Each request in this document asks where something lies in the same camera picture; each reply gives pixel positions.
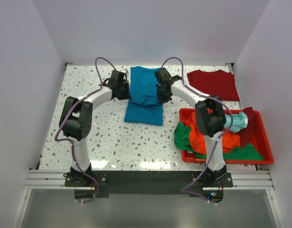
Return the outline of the blue t shirt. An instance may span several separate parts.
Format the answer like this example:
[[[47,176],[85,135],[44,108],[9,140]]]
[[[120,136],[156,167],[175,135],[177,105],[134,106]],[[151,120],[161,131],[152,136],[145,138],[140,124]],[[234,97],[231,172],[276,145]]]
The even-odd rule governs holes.
[[[131,67],[130,94],[124,121],[127,123],[163,125],[163,106],[157,101],[158,68]]]

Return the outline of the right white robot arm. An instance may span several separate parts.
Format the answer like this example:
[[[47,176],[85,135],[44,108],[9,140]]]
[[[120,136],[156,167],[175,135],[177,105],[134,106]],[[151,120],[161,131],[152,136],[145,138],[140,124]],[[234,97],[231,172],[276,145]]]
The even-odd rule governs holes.
[[[204,136],[206,146],[206,166],[196,180],[203,180],[209,186],[217,186],[226,176],[226,163],[223,158],[222,137],[225,133],[226,116],[219,96],[202,94],[184,84],[180,76],[171,76],[165,68],[155,73],[158,81],[157,100],[167,103],[176,96],[191,106],[195,106],[196,127]]]

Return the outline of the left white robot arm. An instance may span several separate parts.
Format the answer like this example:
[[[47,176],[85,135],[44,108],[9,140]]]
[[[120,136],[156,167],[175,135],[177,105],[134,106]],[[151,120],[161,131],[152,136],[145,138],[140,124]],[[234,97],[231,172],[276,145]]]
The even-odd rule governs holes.
[[[80,186],[96,184],[88,157],[87,137],[92,128],[93,110],[117,98],[129,100],[129,82],[124,72],[113,70],[111,76],[100,83],[100,88],[80,97],[69,96],[62,110],[55,141],[70,143],[72,165],[65,174],[66,181]]]

